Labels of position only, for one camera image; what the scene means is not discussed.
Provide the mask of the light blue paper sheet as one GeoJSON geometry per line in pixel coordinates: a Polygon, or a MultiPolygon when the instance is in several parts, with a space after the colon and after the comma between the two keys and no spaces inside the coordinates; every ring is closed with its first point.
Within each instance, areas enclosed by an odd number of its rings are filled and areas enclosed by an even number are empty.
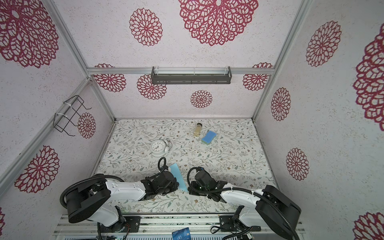
{"type": "Polygon", "coordinates": [[[169,167],[169,171],[173,174],[173,176],[176,178],[177,183],[179,184],[178,190],[188,193],[188,188],[185,184],[179,166],[174,163],[169,167]]]}

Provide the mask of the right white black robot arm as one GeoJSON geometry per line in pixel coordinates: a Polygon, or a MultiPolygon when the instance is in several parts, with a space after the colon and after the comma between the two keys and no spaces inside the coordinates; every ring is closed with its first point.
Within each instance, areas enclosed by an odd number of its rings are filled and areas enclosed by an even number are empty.
{"type": "Polygon", "coordinates": [[[214,180],[202,167],[191,168],[187,182],[191,195],[238,207],[232,222],[239,235],[249,233],[254,227],[268,227],[286,240],[299,239],[296,227],[301,209],[277,188],[271,185],[261,190],[241,188],[214,180]]]}

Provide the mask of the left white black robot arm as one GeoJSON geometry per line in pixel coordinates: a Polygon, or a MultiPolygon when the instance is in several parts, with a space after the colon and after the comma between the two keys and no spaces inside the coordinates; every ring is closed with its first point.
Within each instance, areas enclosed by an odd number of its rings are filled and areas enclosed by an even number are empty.
{"type": "Polygon", "coordinates": [[[67,187],[60,195],[60,204],[67,210],[69,222],[97,222],[111,232],[127,225],[120,207],[110,201],[148,201],[165,196],[179,187],[177,178],[165,170],[139,182],[128,183],[112,175],[97,174],[67,187]]]}

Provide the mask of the white alarm clock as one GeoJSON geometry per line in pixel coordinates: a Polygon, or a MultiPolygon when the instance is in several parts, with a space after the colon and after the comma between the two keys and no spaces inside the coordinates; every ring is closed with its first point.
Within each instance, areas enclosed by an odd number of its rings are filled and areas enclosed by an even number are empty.
{"type": "Polygon", "coordinates": [[[160,158],[167,155],[170,152],[172,146],[172,143],[168,140],[155,140],[151,143],[150,150],[154,157],[160,158]]]}

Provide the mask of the blue green sponge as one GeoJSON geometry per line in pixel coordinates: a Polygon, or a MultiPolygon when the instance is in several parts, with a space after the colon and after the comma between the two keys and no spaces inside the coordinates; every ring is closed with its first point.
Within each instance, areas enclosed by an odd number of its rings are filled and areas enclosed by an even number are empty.
{"type": "Polygon", "coordinates": [[[216,136],[217,134],[215,132],[208,131],[207,134],[202,138],[202,142],[206,145],[209,145],[216,136]]]}

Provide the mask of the blue card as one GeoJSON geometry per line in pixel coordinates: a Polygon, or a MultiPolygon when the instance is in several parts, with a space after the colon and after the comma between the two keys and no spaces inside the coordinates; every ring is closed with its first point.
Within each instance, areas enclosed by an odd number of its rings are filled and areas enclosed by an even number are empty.
{"type": "Polygon", "coordinates": [[[189,228],[183,228],[172,232],[172,240],[191,240],[191,233],[189,228]]]}

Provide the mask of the small yellow liquid jar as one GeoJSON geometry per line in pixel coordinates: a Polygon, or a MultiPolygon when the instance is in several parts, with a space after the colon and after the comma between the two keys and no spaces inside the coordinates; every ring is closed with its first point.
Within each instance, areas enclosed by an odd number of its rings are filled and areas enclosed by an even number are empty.
{"type": "Polygon", "coordinates": [[[194,129],[194,136],[195,137],[199,137],[200,136],[201,131],[202,131],[202,127],[203,127],[203,125],[201,123],[197,123],[196,124],[196,127],[194,129]]]}

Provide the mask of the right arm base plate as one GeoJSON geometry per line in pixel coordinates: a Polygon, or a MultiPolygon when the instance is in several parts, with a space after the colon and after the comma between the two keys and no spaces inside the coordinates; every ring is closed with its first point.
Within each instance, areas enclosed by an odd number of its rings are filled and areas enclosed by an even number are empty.
{"type": "Polygon", "coordinates": [[[240,221],[239,216],[224,215],[219,216],[219,220],[222,232],[241,232],[248,228],[240,221]]]}

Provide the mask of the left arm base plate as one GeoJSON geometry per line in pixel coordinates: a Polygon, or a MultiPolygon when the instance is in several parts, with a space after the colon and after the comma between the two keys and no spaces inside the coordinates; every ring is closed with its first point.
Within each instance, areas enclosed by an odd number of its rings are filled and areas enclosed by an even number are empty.
{"type": "Polygon", "coordinates": [[[109,227],[99,224],[98,230],[100,233],[137,233],[140,221],[139,216],[119,217],[119,220],[109,227]]]}

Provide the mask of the black wall shelf rack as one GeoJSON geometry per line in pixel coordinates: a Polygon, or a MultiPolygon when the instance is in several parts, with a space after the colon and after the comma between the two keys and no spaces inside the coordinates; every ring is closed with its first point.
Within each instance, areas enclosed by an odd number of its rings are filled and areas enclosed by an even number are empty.
{"type": "Polygon", "coordinates": [[[184,70],[162,72],[153,67],[150,79],[154,85],[229,85],[232,76],[230,67],[216,72],[192,69],[186,73],[184,70]]]}

